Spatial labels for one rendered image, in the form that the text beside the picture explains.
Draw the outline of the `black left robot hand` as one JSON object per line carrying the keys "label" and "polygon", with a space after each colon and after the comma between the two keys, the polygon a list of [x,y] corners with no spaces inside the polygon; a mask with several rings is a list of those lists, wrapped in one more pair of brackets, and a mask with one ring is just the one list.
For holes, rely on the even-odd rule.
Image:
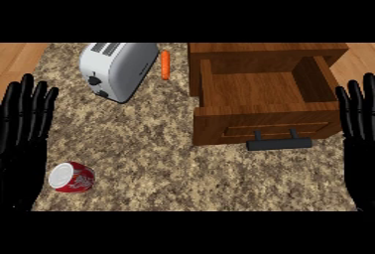
{"label": "black left robot hand", "polygon": [[54,122],[56,87],[25,73],[8,85],[0,103],[0,212],[33,209],[48,166],[48,139]]}

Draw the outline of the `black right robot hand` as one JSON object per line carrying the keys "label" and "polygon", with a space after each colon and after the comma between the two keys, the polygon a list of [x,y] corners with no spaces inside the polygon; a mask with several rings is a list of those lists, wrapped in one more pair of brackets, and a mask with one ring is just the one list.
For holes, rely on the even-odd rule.
{"label": "black right robot hand", "polygon": [[344,182],[359,211],[375,212],[375,74],[364,87],[352,79],[335,87],[344,136]]}

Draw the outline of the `red soda can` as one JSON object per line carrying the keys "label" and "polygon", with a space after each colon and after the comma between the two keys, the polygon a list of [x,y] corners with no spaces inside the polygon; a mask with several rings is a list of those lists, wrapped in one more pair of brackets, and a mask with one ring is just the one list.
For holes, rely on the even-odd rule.
{"label": "red soda can", "polygon": [[82,163],[64,162],[51,172],[49,184],[59,192],[86,192],[95,186],[95,171]]}

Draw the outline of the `orange carrot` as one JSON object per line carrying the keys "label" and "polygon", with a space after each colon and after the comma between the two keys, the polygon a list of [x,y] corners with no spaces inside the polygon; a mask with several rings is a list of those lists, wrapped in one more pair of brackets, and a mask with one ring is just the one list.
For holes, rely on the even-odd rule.
{"label": "orange carrot", "polygon": [[170,78],[170,53],[161,52],[161,78],[167,80]]}

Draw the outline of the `brown wooden drawer cabinet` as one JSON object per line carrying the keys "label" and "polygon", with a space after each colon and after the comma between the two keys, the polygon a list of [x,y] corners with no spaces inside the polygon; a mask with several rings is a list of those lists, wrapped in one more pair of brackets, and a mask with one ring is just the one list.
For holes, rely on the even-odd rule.
{"label": "brown wooden drawer cabinet", "polygon": [[324,57],[334,65],[349,51],[346,43],[189,43],[189,92],[200,95],[203,60],[213,74],[290,72],[304,57]]}

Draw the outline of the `brown wooden drawer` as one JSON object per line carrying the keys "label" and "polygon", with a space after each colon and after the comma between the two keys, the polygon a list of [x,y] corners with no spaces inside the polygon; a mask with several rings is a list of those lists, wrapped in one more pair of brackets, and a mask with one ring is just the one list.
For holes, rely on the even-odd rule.
{"label": "brown wooden drawer", "polygon": [[213,72],[201,61],[200,107],[194,110],[197,146],[256,138],[325,139],[341,131],[337,80],[322,57],[304,57],[285,72]]}

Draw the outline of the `silver toaster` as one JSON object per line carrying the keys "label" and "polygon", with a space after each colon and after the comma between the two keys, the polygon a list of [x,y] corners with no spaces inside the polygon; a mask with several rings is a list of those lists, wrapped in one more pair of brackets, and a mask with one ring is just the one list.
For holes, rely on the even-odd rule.
{"label": "silver toaster", "polygon": [[80,70],[93,93],[126,103],[157,57],[155,43],[90,43],[80,57]]}

